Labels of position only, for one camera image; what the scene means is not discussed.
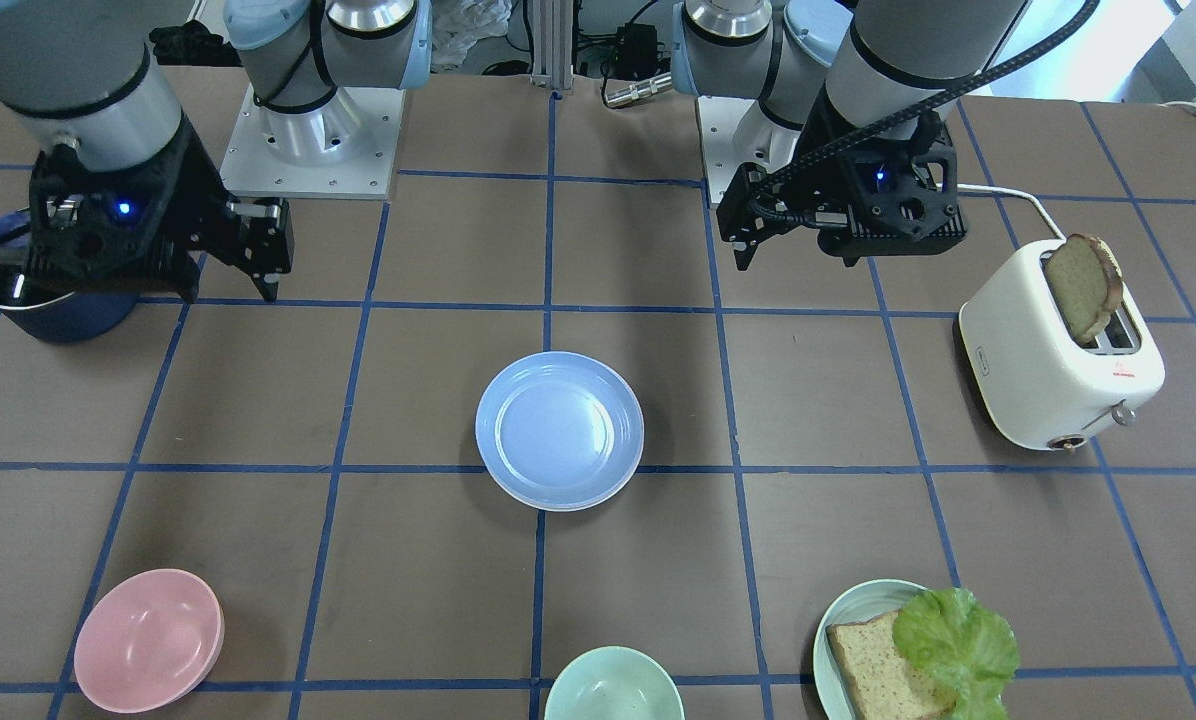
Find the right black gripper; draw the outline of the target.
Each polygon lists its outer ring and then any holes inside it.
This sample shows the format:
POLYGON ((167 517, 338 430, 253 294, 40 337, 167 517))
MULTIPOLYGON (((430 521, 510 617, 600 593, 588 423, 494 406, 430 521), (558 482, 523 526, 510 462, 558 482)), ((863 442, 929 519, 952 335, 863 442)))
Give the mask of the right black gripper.
POLYGON ((135 167, 91 172, 71 147, 39 152, 28 227, 0 231, 0 266, 57 292, 172 292, 193 303, 193 252, 233 266, 273 304, 295 238, 287 199, 231 200, 187 117, 135 167), (231 228, 231 213, 245 228, 231 228))

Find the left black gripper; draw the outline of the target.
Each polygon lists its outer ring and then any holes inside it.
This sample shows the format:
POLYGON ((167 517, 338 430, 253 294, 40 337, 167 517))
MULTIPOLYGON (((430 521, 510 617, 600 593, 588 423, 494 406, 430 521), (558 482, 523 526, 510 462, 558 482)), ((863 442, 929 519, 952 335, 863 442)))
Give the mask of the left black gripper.
POLYGON ((763 242, 794 228, 817 231, 819 249, 846 266, 938 255, 968 237, 953 141, 935 110, 905 120, 899 138, 867 138, 795 179, 771 179, 779 173, 740 164, 714 205, 739 271, 763 242))

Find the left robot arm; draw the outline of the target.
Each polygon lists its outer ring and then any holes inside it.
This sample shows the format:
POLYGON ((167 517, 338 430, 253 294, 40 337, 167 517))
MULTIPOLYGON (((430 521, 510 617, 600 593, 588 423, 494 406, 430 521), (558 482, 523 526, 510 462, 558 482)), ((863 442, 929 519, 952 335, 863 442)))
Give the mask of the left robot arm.
POLYGON ((681 1, 681 94, 743 100, 725 129, 716 225, 744 271, 808 228, 846 266, 933 256, 968 236, 951 104, 1015 69, 999 51, 1023 1, 681 1))

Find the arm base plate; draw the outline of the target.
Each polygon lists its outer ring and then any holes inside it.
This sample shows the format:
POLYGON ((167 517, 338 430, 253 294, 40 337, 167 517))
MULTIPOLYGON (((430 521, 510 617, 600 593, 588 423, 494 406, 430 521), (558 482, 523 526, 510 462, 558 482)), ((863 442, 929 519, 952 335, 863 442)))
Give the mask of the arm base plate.
POLYGON ((764 170, 785 167, 803 133, 800 126, 789 128, 768 117, 759 100, 742 97, 700 96, 697 117, 712 209, 721 205, 736 169, 748 161, 764 170))
POLYGON ((338 89, 323 108, 283 114, 243 96, 220 177, 240 197, 386 201, 409 94, 338 89))

